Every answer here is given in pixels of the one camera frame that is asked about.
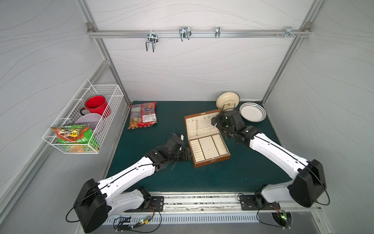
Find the brown wooden jewelry box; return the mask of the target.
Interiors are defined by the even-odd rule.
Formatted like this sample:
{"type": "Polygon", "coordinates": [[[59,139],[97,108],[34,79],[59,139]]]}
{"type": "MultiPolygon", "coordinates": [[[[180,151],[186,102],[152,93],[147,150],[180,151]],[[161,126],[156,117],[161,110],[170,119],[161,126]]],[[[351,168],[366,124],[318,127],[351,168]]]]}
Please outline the brown wooden jewelry box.
{"type": "Polygon", "coordinates": [[[195,168],[230,159],[230,152],[219,129],[211,120],[221,114],[212,110],[185,116],[188,145],[195,168]]]}

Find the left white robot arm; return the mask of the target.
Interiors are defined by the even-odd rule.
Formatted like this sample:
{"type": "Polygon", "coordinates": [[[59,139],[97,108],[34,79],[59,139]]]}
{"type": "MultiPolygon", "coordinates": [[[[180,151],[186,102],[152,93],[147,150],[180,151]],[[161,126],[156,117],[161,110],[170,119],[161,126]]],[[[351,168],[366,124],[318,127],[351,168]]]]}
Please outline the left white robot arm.
{"type": "Polygon", "coordinates": [[[86,181],[73,204],[84,233],[95,231],[111,215],[147,208],[151,195],[144,188],[131,192],[127,189],[170,164],[189,161],[191,157],[191,151],[184,147],[184,136],[178,133],[127,169],[98,182],[86,181]]]}

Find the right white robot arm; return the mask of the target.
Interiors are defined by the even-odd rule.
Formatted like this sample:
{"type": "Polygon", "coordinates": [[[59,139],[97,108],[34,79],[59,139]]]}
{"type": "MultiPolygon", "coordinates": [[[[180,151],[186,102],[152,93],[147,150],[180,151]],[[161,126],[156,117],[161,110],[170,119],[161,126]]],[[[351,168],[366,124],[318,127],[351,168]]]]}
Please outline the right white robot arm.
{"type": "Polygon", "coordinates": [[[246,126],[238,110],[219,114],[211,124],[227,138],[262,154],[290,177],[289,182],[263,185],[255,192],[254,203],[264,208],[279,201],[294,201],[310,208],[327,192],[323,165],[299,157],[278,145],[254,126],[246,126]]]}

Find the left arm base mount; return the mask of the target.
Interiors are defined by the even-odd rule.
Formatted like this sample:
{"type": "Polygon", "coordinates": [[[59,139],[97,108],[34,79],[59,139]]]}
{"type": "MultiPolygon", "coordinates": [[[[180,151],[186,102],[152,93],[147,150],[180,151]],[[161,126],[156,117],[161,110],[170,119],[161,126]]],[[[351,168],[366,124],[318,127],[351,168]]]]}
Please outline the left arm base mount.
{"type": "Polygon", "coordinates": [[[125,213],[151,212],[151,209],[156,209],[157,211],[162,212],[164,208],[164,200],[165,198],[163,196],[152,196],[145,199],[139,208],[126,210],[125,213]]]}

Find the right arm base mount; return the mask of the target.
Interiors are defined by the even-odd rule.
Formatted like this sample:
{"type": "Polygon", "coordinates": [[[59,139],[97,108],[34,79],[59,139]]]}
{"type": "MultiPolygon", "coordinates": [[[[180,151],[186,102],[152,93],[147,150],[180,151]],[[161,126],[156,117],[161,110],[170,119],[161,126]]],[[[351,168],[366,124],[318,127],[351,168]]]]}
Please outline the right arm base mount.
{"type": "Polygon", "coordinates": [[[270,203],[261,194],[265,186],[266,184],[261,186],[253,195],[238,193],[236,200],[240,203],[241,209],[244,211],[274,210],[276,213],[279,213],[281,210],[279,203],[270,203]]]}

